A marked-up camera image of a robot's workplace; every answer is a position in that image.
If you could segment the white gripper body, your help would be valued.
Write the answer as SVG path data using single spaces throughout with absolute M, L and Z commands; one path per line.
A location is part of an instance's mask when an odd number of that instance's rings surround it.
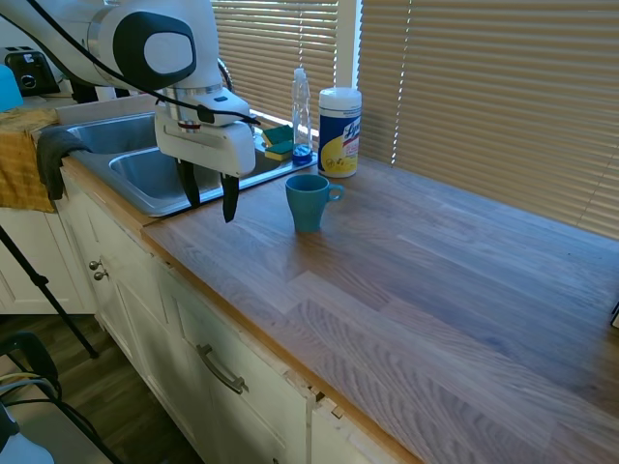
M 203 125 L 194 132 L 182 131 L 166 109 L 158 105 L 155 134 L 160 151 L 167 156 L 234 177 L 243 177 L 255 168 L 253 134 L 245 123 Z

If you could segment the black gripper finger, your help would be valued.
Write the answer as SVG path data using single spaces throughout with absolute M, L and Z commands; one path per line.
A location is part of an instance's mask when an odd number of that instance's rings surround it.
M 178 160 L 176 168 L 190 206 L 192 208 L 198 207 L 200 205 L 200 193 L 194 176 L 194 164 L 186 160 Z
M 231 222 L 236 215 L 240 192 L 240 179 L 228 174 L 221 174 L 222 213 L 226 223 Z

